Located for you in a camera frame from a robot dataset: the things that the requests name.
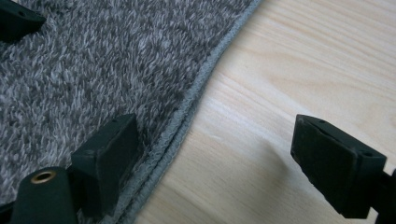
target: black clamp jaw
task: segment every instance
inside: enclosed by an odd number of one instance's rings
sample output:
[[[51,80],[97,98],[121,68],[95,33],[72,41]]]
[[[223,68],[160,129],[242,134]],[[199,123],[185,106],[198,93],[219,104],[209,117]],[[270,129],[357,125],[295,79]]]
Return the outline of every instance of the black clamp jaw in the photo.
[[[111,120],[72,153],[72,165],[47,167],[26,176],[17,200],[0,206],[0,223],[78,223],[113,215],[120,189],[144,158],[135,115]]]
[[[0,0],[0,41],[13,42],[36,32],[46,18],[11,0]]]
[[[322,119],[297,115],[291,156],[309,181],[345,218],[396,223],[396,170],[383,169],[387,157]]]

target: fuzzy rug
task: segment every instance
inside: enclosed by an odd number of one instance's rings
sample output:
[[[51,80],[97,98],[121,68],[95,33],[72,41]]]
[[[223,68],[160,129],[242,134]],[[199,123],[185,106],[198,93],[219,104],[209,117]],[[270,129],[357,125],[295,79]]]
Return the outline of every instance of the fuzzy rug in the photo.
[[[144,161],[113,217],[131,222],[177,154],[205,84],[260,0],[22,0],[47,17],[0,43],[0,204],[110,119],[136,113]]]

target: wooden floor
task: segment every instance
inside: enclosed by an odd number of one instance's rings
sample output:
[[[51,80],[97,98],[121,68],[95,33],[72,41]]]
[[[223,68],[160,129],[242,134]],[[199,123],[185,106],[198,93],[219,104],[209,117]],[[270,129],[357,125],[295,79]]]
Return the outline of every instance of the wooden floor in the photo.
[[[290,156],[296,114],[396,168],[396,1],[268,0],[221,58],[138,223],[374,223],[338,215]]]

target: light wood surface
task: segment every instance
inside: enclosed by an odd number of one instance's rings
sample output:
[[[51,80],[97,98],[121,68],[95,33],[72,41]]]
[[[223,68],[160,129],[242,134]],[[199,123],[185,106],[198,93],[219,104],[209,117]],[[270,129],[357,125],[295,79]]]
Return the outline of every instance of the light wood surface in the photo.
[[[374,223],[338,215],[290,156],[296,114],[396,168],[396,1],[264,1],[221,58],[138,223]]]

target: wood grain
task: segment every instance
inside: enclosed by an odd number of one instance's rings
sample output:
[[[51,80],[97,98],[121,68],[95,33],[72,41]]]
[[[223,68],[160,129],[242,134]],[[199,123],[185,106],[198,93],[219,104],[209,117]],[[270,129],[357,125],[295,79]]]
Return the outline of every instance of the wood grain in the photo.
[[[396,168],[396,2],[264,1],[221,58],[138,223],[374,223],[338,215],[290,156],[294,119]]]

